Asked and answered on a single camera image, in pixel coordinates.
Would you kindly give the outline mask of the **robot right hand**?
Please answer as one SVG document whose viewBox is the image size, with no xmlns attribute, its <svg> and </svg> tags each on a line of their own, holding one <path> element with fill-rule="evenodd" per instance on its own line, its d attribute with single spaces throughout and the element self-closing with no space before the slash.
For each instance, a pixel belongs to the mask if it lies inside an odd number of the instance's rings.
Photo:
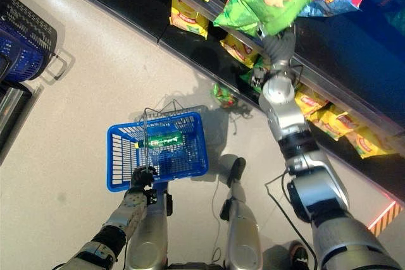
<svg viewBox="0 0 405 270">
<path fill-rule="evenodd" d="M 276 35 L 265 34 L 264 30 L 261 30 L 259 37 L 263 43 L 265 53 L 273 64 L 289 64 L 296 46 L 294 25 L 290 25 Z"/>
</svg>

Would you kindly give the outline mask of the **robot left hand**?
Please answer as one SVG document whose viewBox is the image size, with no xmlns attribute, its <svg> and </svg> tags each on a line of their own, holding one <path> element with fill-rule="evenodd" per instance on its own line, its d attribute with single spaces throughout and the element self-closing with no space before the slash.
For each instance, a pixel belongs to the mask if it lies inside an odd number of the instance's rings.
<svg viewBox="0 0 405 270">
<path fill-rule="evenodd" d="M 145 192 L 146 187 L 152 187 L 156 174 L 156 169 L 152 166 L 135 168 L 134 172 L 132 173 L 129 192 Z"/>
</svg>

